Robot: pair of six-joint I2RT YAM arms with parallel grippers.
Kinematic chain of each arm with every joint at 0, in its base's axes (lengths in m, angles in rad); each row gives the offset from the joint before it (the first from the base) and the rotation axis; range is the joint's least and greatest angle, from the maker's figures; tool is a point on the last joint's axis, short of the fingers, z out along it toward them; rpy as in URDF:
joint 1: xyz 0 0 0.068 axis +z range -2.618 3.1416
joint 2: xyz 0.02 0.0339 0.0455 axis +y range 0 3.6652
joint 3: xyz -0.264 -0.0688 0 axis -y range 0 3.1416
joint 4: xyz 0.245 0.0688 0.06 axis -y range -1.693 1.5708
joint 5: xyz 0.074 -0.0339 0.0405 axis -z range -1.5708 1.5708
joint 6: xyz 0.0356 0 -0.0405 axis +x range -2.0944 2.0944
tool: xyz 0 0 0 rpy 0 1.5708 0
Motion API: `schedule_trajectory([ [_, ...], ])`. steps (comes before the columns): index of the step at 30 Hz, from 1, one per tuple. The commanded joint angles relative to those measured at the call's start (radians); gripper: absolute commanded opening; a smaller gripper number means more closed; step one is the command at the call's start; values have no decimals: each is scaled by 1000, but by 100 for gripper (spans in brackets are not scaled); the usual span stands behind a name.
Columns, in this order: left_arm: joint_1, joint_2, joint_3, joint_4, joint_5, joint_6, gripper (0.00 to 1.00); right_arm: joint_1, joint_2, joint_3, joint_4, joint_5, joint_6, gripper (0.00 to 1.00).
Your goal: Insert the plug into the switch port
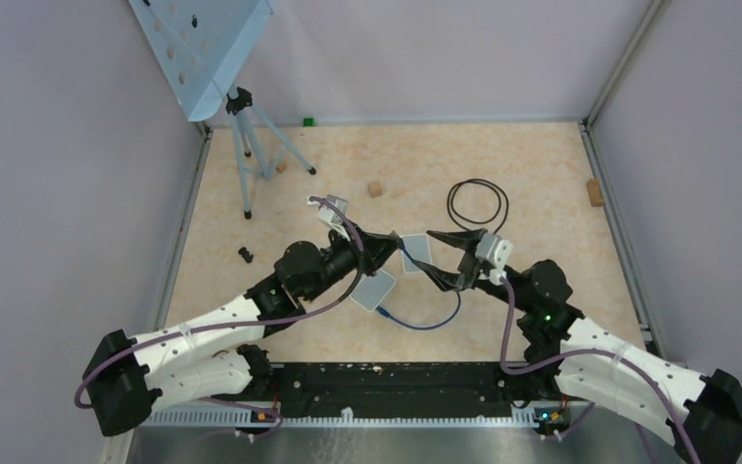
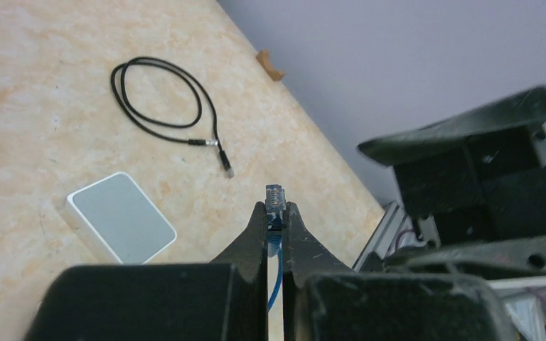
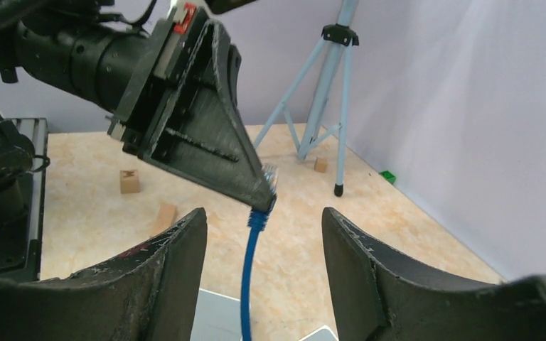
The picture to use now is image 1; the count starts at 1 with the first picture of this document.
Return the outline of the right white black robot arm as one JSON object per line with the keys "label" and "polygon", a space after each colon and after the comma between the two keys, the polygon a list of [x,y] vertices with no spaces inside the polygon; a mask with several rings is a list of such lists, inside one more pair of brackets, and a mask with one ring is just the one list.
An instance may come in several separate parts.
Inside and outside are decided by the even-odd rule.
{"label": "right white black robot arm", "polygon": [[484,229],[430,230],[462,250],[456,272],[418,262],[443,291],[479,289],[508,305],[499,367],[528,376],[541,398],[559,392],[632,421],[687,463],[734,463],[742,454],[742,387],[717,369],[703,374],[612,334],[569,304],[573,290],[553,260],[524,271],[508,263],[512,244]]}

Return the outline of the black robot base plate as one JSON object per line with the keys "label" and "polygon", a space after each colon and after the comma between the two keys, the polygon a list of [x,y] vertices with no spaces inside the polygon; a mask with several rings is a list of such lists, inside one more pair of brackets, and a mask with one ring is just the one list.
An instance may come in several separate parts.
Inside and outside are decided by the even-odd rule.
{"label": "black robot base plate", "polygon": [[345,408],[359,419],[508,418],[564,426],[576,399],[541,372],[506,374],[497,362],[286,362],[234,395],[265,402],[286,418],[335,418]]}

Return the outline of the grey network switch box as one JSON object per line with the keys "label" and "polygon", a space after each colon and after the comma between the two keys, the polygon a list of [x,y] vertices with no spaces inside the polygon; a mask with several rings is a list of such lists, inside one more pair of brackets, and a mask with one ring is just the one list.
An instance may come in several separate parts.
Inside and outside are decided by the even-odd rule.
{"label": "grey network switch box", "polygon": [[368,312],[375,312],[397,283],[394,275],[378,270],[364,276],[350,295],[350,300]]}

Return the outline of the white power adapter box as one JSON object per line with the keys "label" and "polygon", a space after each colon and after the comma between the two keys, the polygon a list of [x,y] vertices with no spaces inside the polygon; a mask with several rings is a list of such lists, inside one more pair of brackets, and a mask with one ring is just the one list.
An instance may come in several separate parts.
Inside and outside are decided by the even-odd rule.
{"label": "white power adapter box", "polygon": [[401,237],[403,250],[402,261],[403,270],[406,274],[419,274],[421,270],[414,261],[419,261],[427,264],[433,263],[432,253],[426,234],[411,234],[404,235]]}

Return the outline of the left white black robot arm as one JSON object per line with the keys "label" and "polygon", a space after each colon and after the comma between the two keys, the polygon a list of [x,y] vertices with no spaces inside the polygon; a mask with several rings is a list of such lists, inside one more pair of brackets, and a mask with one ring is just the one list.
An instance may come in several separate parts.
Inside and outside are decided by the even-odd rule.
{"label": "left white black robot arm", "polygon": [[100,433],[126,433],[152,413],[216,394],[259,399],[271,387],[271,364],[255,346],[308,317],[312,302],[347,275],[357,287],[402,244],[394,232],[360,231],[355,243],[337,231],[329,245],[298,241],[286,247],[273,271],[233,301],[170,328],[99,342],[76,390],[75,403],[91,410]]}

